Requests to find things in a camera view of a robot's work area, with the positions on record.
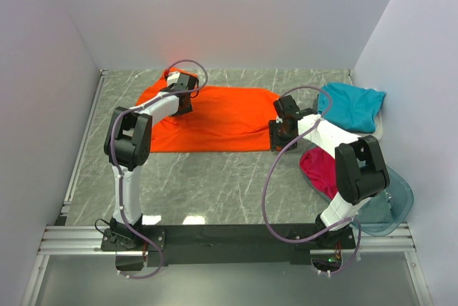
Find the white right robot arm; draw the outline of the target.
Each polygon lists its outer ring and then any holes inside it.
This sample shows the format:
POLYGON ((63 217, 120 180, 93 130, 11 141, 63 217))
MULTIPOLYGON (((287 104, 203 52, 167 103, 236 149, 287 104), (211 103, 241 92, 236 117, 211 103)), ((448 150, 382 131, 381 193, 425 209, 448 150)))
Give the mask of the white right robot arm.
POLYGON ((323 248, 332 247, 339 230, 348 227, 359 210, 390 185, 379 141, 372 135, 361 137, 325 120, 311 109, 301 110, 291 95, 274 101, 277 118, 270 120, 271 150, 280 158, 305 139, 327 153, 335 162, 336 196, 316 218, 314 239, 323 248))

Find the orange t shirt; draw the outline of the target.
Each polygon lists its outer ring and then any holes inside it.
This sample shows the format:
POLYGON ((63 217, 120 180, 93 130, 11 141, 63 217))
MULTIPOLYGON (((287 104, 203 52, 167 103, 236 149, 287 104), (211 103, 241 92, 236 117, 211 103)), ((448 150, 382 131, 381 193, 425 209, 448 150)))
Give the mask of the orange t shirt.
POLYGON ((278 98, 267 89, 206 86, 191 101, 191 112, 154 125, 151 151, 268 151, 278 98))

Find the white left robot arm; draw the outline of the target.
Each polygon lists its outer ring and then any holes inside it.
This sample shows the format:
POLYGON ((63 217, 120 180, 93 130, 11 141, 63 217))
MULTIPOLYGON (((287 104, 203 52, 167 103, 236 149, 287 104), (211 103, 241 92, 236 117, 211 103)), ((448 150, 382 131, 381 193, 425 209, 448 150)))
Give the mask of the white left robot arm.
POLYGON ((115 209, 112 219, 128 224, 117 235, 126 250, 137 249, 143 241, 140 175, 150 155, 152 128, 163 119, 189 113, 191 94, 199 90, 198 77, 189 72, 165 74, 165 86, 147 101, 114 110, 104 143, 104 153, 112 165, 115 180, 115 209))

